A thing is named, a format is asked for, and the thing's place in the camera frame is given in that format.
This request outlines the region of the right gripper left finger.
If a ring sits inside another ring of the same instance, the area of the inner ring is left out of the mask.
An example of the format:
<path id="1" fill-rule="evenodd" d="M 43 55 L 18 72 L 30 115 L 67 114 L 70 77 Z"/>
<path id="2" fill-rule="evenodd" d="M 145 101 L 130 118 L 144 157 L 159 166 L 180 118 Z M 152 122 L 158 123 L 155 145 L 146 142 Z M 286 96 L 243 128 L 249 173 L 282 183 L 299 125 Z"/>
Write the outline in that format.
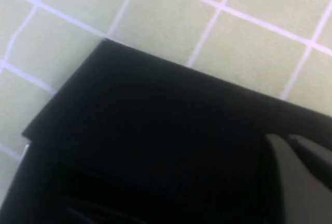
<path id="1" fill-rule="evenodd" d="M 331 223 L 331 168 L 307 165 L 276 134 L 265 136 L 265 223 Z"/>

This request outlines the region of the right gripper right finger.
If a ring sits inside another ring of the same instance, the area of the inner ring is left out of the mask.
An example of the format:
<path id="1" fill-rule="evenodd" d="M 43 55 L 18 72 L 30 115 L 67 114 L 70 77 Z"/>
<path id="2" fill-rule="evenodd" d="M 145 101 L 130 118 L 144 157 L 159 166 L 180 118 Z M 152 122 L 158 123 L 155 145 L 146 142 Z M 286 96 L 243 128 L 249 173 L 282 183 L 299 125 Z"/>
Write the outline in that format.
<path id="1" fill-rule="evenodd" d="M 292 149 L 307 165 L 319 169 L 331 168 L 331 150 L 299 135 L 291 135 L 289 141 Z"/>

